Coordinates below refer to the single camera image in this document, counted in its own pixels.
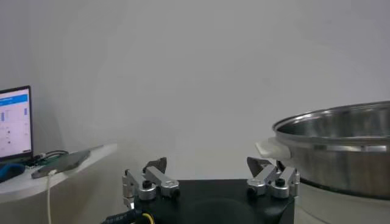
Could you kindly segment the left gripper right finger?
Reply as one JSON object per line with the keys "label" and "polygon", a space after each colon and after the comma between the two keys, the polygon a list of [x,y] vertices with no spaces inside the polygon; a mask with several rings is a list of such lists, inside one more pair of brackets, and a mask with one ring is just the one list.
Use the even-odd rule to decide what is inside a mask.
{"label": "left gripper right finger", "polygon": [[257,198],[269,193],[272,197],[286,199],[299,194],[300,173],[296,168],[279,168],[266,159],[247,157],[252,178],[247,180],[247,194]]}

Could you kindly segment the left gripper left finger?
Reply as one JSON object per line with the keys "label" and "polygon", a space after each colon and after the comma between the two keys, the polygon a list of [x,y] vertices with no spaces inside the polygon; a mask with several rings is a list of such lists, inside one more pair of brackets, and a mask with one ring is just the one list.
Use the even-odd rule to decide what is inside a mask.
{"label": "left gripper left finger", "polygon": [[141,172],[126,169],[122,176],[122,197],[127,208],[135,207],[135,199],[152,201],[160,195],[164,198],[180,197],[180,183],[168,177],[165,172],[168,160],[166,157],[149,161]]}

